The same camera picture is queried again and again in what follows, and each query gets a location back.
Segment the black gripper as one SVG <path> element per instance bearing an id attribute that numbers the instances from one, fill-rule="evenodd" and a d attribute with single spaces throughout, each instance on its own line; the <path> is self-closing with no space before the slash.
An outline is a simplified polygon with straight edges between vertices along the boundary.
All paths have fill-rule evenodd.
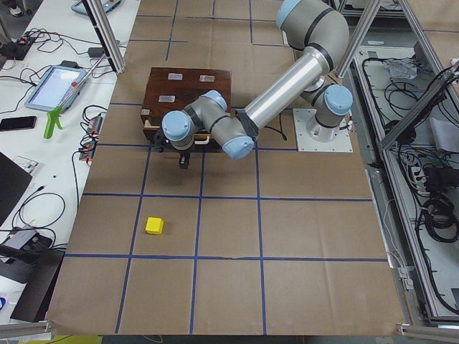
<path id="1" fill-rule="evenodd" d="M 179 150 L 172 146 L 172 144 L 166 138 L 163 130 L 159 128 L 156 133 L 153 135 L 153 150 L 158 153 L 164 152 L 175 152 L 178 153 L 179 158 L 179 167 L 188 168 L 189 160 L 191 157 L 191 151 L 189 149 Z"/>

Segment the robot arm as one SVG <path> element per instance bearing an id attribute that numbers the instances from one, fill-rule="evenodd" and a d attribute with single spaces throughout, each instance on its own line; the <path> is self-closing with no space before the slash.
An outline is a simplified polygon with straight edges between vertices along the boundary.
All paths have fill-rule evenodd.
<path id="1" fill-rule="evenodd" d="M 303 54 L 261 95 L 235 116 L 217 90 L 201 94 L 183 110 L 172 110 L 161 121 L 159 133 L 178 151 L 194 145 L 194 134 L 207 131 L 232 159 L 253 149 L 260 129 L 309 87 L 324 80 L 342 60 L 349 42 L 344 16 L 322 1 L 284 1 L 276 24 L 289 45 Z"/>

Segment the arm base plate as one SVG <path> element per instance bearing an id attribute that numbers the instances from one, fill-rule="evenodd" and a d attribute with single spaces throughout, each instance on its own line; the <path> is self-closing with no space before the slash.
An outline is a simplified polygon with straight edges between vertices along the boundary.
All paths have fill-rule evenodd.
<path id="1" fill-rule="evenodd" d="M 353 153 L 345 118 L 335 128 L 325 128 L 316 121 L 315 109 L 293 109 L 298 152 Z"/>

